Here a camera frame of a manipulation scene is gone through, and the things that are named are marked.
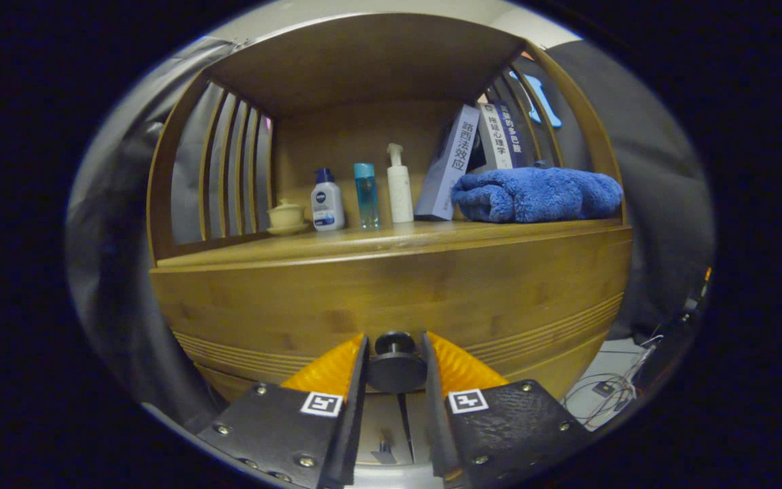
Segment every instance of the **book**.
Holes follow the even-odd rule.
[[[466,167],[468,173],[484,173],[490,170],[511,169],[513,161],[511,145],[500,109],[493,103],[479,103],[479,133],[476,141],[478,146]]]
[[[466,173],[479,118],[480,111],[475,107],[463,105],[460,108],[424,177],[422,192],[415,205],[416,219],[451,220],[454,214],[451,188]]]
[[[511,92],[502,81],[502,78],[498,78],[494,85],[487,90],[487,101],[500,106],[500,112],[502,112],[504,117],[503,125],[506,127],[506,135],[509,137],[509,147],[512,148],[513,166],[515,168],[533,166],[537,157],[532,136],[526,125],[529,124],[527,121],[529,114],[521,113],[521,110],[515,103],[515,95],[521,97],[519,100],[528,101],[529,99],[527,94],[524,93],[521,84],[517,83],[515,79],[512,79],[512,82],[512,90],[515,92]],[[511,121],[511,126],[505,122],[506,118]],[[512,139],[511,136],[515,136],[515,139],[517,139],[517,145],[521,148],[521,152],[515,151],[515,139]],[[550,161],[546,160],[544,163],[541,165],[542,167],[551,166]]]

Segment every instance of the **blue object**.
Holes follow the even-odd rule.
[[[375,177],[376,172],[373,170],[373,165],[369,163],[356,163],[354,164],[354,177],[356,179],[366,179],[367,177]]]
[[[358,193],[361,228],[379,227],[379,205],[376,203],[376,179],[372,164],[354,164],[354,188]]]
[[[515,75],[514,71],[510,71],[509,74],[512,75],[512,78],[518,80],[518,75]],[[547,114],[548,119],[551,120],[551,125],[553,127],[563,127],[563,123],[561,120],[559,120],[559,117],[553,113],[551,105],[548,103],[548,99],[545,96],[545,92],[542,91],[542,83],[539,81],[539,78],[532,77],[531,75],[524,75],[524,78],[527,78],[527,82],[530,83],[531,87],[533,87],[533,92],[536,92],[536,96],[539,97],[539,101],[542,103],[542,107],[545,108],[545,114]],[[539,118],[539,111],[536,111],[535,106],[533,106],[533,101],[530,100],[529,95],[527,95],[527,102],[530,102],[530,117],[533,118],[534,121],[537,121],[537,123],[542,124],[542,120]]]
[[[569,168],[466,174],[451,189],[464,216],[490,223],[603,219],[617,211],[622,197],[611,177]]]
[[[331,175],[330,168],[320,168],[316,171],[316,183],[322,183],[322,182],[333,182],[334,176]]]

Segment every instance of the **saucer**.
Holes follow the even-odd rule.
[[[301,232],[309,226],[310,223],[299,223],[299,225],[293,226],[269,227],[267,232],[270,234],[295,234],[295,232]]]

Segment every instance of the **folded towel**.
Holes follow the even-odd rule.
[[[622,196],[611,177],[568,168],[466,174],[451,189],[464,216],[490,223],[601,219],[617,211]]]

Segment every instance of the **white bottle with blue cap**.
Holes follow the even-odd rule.
[[[316,226],[316,231],[333,231],[346,225],[342,193],[334,183],[334,175],[329,168],[316,170],[316,188],[313,189],[310,204],[313,205],[313,226]]]

